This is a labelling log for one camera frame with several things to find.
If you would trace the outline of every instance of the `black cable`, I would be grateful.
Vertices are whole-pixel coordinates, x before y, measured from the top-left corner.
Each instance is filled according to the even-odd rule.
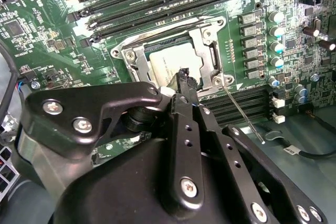
[[[9,67],[11,78],[9,79],[6,92],[2,98],[1,104],[0,104],[0,125],[3,123],[5,116],[7,114],[9,105],[12,100],[12,96],[15,90],[15,86],[19,77],[19,73],[16,69],[16,65],[14,63],[14,60],[12,59],[11,55],[9,54],[6,46],[3,44],[3,42],[0,40],[0,54],[4,57],[5,61],[7,62],[7,65]]]

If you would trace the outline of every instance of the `chip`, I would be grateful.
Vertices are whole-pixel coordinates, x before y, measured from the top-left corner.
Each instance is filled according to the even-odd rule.
[[[243,40],[243,45],[245,48],[256,47],[257,46],[257,38],[248,38]]]
[[[257,68],[259,67],[259,60],[251,60],[245,62],[245,66],[247,69]]]
[[[305,61],[305,63],[304,64],[310,64],[310,63],[312,63],[313,62],[313,57],[307,57],[307,58],[305,58],[304,59]]]
[[[257,58],[258,57],[258,49],[245,51],[244,55],[245,55],[246,59]]]
[[[314,8],[313,7],[309,7],[307,9],[305,9],[304,11],[305,11],[305,16],[310,16],[310,15],[313,15]]]
[[[329,65],[330,63],[331,63],[331,58],[321,59],[321,65],[322,66]]]
[[[8,31],[8,33],[11,35],[11,36],[18,36],[18,35],[21,35],[24,33],[24,31],[22,30],[20,24],[18,21],[12,21],[12,22],[9,22],[7,23],[6,25],[6,30]]]
[[[287,40],[287,48],[295,47],[295,40]]]
[[[293,83],[288,83],[288,84],[285,85],[286,90],[290,90],[292,88],[293,88]]]
[[[65,38],[65,43],[67,44],[68,47],[74,47],[75,43],[72,41],[71,38]]]
[[[276,76],[278,81],[284,81],[285,80],[285,74],[284,73],[280,73]]]
[[[65,44],[64,44],[64,41],[63,40],[56,40],[55,43],[54,43],[54,47],[57,49],[57,50],[62,50],[62,49],[65,49]]]
[[[262,15],[262,11],[263,11],[263,10],[261,10],[261,9],[256,10],[256,11],[254,12],[254,15],[255,15],[256,17],[259,17],[259,16]]]
[[[248,79],[255,79],[255,78],[259,78],[259,70],[254,70],[251,72],[247,72],[246,76]]]
[[[255,13],[245,14],[240,16],[240,22],[242,24],[249,24],[256,21]]]
[[[244,36],[251,36],[251,35],[256,35],[257,34],[256,26],[243,27],[241,30],[242,30],[241,33]]]

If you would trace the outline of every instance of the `metal bracket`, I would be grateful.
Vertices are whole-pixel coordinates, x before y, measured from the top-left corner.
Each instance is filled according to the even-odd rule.
[[[219,17],[198,17],[174,23],[128,37],[111,50],[111,55],[123,59],[133,81],[145,81],[159,88],[149,77],[151,64],[145,55],[145,46],[157,44],[176,36],[188,35],[195,54],[202,59],[200,68],[203,86],[198,97],[218,92],[223,86],[234,82],[231,75],[223,75],[217,33],[226,25],[226,19]]]

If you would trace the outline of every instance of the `black plastic bracket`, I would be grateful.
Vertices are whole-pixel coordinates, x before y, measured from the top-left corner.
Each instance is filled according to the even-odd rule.
[[[146,82],[36,92],[26,100],[21,124],[38,143],[65,158],[81,159],[91,154],[100,138],[111,135],[122,113],[135,106],[157,106],[161,100],[160,92]],[[49,101],[60,104],[62,112],[44,111],[43,104]],[[89,121],[92,130],[76,131],[76,119]],[[111,123],[103,132],[105,119]]]

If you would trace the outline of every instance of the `screw hole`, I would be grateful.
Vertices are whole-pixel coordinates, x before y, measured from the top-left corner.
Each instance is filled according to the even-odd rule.
[[[261,3],[256,3],[256,4],[255,4],[255,8],[256,8],[256,9],[260,9],[260,8],[261,8]]]
[[[118,50],[114,50],[112,53],[113,53],[114,56],[118,56],[119,55],[119,51]]]
[[[185,129],[186,129],[187,131],[192,131],[192,130],[193,130],[189,125],[186,125],[186,126],[185,126]]]
[[[239,163],[239,162],[237,162],[237,161],[235,161],[235,166],[236,166],[237,168],[241,168],[241,165],[240,165],[240,163]]]
[[[188,147],[192,147],[193,146],[192,142],[190,142],[190,140],[188,140],[188,139],[186,141],[184,141],[184,144],[186,146],[188,146]]]

